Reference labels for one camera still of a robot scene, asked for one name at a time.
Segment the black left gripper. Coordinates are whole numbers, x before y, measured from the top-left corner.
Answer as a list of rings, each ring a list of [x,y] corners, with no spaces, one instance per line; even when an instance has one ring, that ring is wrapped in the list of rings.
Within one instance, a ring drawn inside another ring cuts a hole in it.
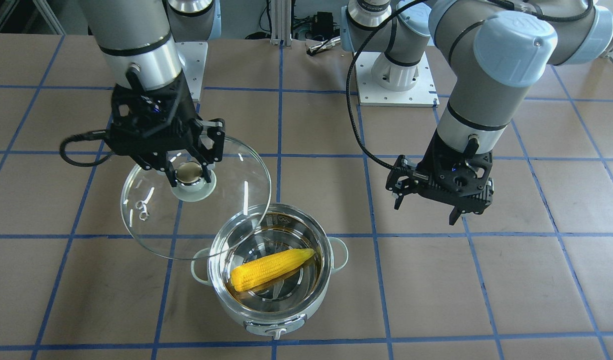
[[[494,186],[490,173],[493,153],[476,153],[480,142],[470,139],[464,152],[448,146],[434,133],[416,170],[428,174],[421,186],[423,198],[453,206],[448,223],[454,226],[462,214],[481,215],[492,203]]]

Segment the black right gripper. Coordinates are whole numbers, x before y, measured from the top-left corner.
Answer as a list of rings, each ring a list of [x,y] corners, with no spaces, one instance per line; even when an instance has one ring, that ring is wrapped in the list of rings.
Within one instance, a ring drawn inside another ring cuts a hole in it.
[[[157,89],[147,89],[138,70],[124,76],[128,87],[116,85],[111,96],[112,123],[105,136],[110,150],[144,170],[160,171],[172,188],[177,187],[176,169],[167,152],[185,150],[199,162],[204,181],[212,183],[214,163],[224,155],[224,120],[202,120],[183,71]]]

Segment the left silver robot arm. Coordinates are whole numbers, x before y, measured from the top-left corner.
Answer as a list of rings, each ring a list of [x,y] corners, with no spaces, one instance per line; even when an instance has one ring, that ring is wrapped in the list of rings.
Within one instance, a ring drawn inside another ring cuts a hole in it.
[[[453,206],[449,224],[491,205],[493,148],[549,65],[588,63],[613,38],[613,14],[595,0],[350,0],[341,43],[354,57],[378,52],[372,77],[389,91],[412,89],[429,40],[456,76],[422,160],[405,155],[385,189],[398,210],[405,196]]]

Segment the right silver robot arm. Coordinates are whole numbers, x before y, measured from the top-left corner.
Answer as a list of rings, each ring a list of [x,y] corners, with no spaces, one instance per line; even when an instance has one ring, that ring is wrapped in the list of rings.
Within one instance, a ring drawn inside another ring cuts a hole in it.
[[[87,24],[116,80],[112,122],[101,132],[110,150],[145,171],[165,173],[177,186],[168,154],[185,150],[213,182],[209,167],[222,160],[222,120],[203,121],[195,110],[169,20],[192,1],[81,0]]]

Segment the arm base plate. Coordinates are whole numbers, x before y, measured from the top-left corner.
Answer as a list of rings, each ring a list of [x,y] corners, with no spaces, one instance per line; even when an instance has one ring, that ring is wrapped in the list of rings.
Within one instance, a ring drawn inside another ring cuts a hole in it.
[[[209,44],[206,41],[184,41],[176,42],[175,46],[190,96],[195,103],[199,104],[201,102]]]
[[[414,66],[391,63],[386,55],[363,52],[356,61],[359,104],[377,107],[439,105],[427,54]]]

